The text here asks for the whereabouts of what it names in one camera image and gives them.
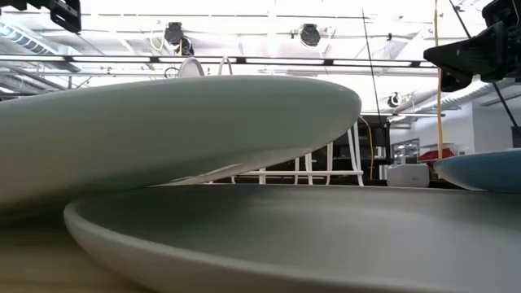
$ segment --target blue plate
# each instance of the blue plate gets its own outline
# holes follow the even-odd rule
[[[436,172],[469,190],[521,193],[521,149],[439,160]]]

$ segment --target white ceiling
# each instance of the white ceiling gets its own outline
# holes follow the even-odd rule
[[[440,44],[466,38],[449,1],[439,1]],[[480,9],[489,0],[456,0],[464,12],[462,18],[471,34],[485,28]],[[1,21],[23,30],[33,31],[36,37],[55,44],[70,46],[83,55],[172,55],[166,46],[159,51],[163,29],[168,22],[181,21],[183,30],[192,40],[196,55],[245,55],[264,57],[306,57],[367,59],[362,8],[370,50],[375,59],[422,59],[423,51],[435,45],[433,35],[433,0],[125,0],[83,1],[81,37],[64,31],[52,23],[45,10],[29,9],[21,12],[12,8],[2,10]],[[316,24],[322,34],[318,47],[306,47],[297,36],[302,24]],[[387,40],[392,33],[393,39]],[[0,50],[12,51],[12,46],[0,42]],[[20,49],[13,53],[27,53]],[[99,64],[81,64],[85,70],[105,70]],[[113,64],[121,70],[150,69],[143,65]],[[280,67],[235,67],[235,74],[274,74]],[[163,71],[155,64],[156,71]],[[215,67],[210,68],[215,74]],[[364,101],[364,108],[375,108],[373,83],[368,72],[350,75],[318,69],[314,76],[352,87]],[[390,76],[392,70],[376,77],[378,95],[398,91],[407,94],[420,87],[435,88],[434,77]],[[46,77],[67,83],[62,77]],[[79,85],[86,77],[74,77]],[[95,77],[84,86],[146,80],[139,77]]]

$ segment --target yellow pole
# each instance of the yellow pole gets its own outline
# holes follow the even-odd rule
[[[438,0],[434,0],[434,41],[438,46]],[[438,158],[443,159],[443,129],[441,128],[441,69],[438,68]]]

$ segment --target plate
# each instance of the plate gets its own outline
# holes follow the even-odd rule
[[[469,190],[521,193],[521,150],[462,155],[435,162],[445,180]]]
[[[151,187],[64,212],[95,259],[159,292],[518,292],[521,201],[468,190]]]
[[[357,94],[341,85],[268,76],[145,81],[2,102],[0,215],[278,164],[333,141],[360,110]]]

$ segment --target wooden table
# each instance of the wooden table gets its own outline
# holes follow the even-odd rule
[[[0,223],[2,293],[151,293],[97,264],[61,212]]]

